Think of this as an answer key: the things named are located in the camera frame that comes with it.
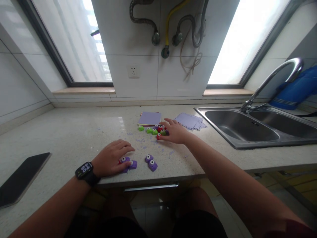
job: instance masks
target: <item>black phone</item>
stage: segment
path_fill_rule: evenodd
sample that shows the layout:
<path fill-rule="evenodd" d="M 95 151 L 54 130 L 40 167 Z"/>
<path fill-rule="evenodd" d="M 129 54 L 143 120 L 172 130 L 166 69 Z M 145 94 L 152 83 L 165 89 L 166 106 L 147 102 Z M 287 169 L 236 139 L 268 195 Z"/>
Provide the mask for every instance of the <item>black phone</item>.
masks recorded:
<path fill-rule="evenodd" d="M 21 200 L 38 173 L 46 164 L 51 153 L 28 157 L 0 187 L 0 209 Z"/>

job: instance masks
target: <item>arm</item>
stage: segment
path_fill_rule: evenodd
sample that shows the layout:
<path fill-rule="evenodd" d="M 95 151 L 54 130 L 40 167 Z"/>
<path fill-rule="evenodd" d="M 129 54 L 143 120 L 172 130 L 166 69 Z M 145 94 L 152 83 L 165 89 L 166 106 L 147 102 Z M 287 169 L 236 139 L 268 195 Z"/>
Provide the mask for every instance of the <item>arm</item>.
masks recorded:
<path fill-rule="evenodd" d="M 243 220 L 253 237 L 268 231 L 285 231 L 286 220 L 303 223 L 287 206 L 250 175 L 182 127 L 166 118 L 161 122 L 170 136 L 162 140 L 184 144 L 207 174 L 209 180 Z"/>
<path fill-rule="evenodd" d="M 101 178 L 121 172 L 130 162 L 118 160 L 129 151 L 135 149 L 126 141 L 110 143 L 91 162 L 94 174 Z M 72 177 L 9 237 L 63 237 L 89 190 L 84 180 Z"/>

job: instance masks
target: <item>hand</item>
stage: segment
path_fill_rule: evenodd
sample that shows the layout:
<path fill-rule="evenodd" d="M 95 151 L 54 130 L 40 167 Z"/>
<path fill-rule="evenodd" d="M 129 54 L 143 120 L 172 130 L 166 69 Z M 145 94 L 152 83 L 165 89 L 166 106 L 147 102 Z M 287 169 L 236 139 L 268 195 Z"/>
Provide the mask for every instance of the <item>hand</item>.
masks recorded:
<path fill-rule="evenodd" d="M 119 164 L 119 159 L 130 151 L 135 151 L 135 149 L 127 141 L 120 139 L 111 142 L 91 162 L 93 173 L 99 178 L 120 173 L 129 167 L 131 162 L 127 161 Z"/>
<path fill-rule="evenodd" d="M 169 136 L 160 136 L 161 140 L 167 140 L 176 144 L 184 144 L 185 139 L 191 135 L 191 133 L 182 126 L 178 121 L 169 118 L 164 118 L 167 122 L 160 122 L 164 125 L 169 132 Z"/>

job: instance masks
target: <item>forearm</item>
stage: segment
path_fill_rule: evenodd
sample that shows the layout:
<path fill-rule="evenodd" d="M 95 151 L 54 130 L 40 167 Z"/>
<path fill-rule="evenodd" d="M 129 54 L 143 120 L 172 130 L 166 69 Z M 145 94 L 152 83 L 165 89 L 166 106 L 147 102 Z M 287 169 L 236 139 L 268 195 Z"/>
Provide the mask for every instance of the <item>forearm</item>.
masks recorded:
<path fill-rule="evenodd" d="M 198 137 L 192 134 L 185 145 L 246 224 L 283 218 L 301 221 L 269 190 Z"/>
<path fill-rule="evenodd" d="M 63 237 L 90 186 L 72 177 L 10 237 Z"/>

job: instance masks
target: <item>countertop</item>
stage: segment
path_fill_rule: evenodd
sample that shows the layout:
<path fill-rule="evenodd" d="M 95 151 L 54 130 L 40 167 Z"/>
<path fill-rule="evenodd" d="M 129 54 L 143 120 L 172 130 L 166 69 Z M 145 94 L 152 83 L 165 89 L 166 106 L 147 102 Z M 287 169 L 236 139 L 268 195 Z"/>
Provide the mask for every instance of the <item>countertop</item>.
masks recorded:
<path fill-rule="evenodd" d="M 15 205 L 0 210 L 0 234 L 8 236 L 35 210 L 57 192 L 76 168 L 91 161 L 110 142 L 123 139 L 136 149 L 129 153 L 138 162 L 136 170 L 104 178 L 103 186 L 177 181 L 204 176 L 204 171 L 184 145 L 157 141 L 139 132 L 136 125 L 142 111 L 161 112 L 175 118 L 181 112 L 199 116 L 194 107 L 237 107 L 239 104 L 165 105 L 129 107 L 55 108 L 0 136 L 0 184 L 29 156 L 51 152 L 52 156 Z M 317 145 L 236 150 L 206 121 L 207 128 L 193 131 L 240 168 L 268 171 L 317 163 Z M 145 163 L 154 156 L 158 168 L 152 172 Z"/>

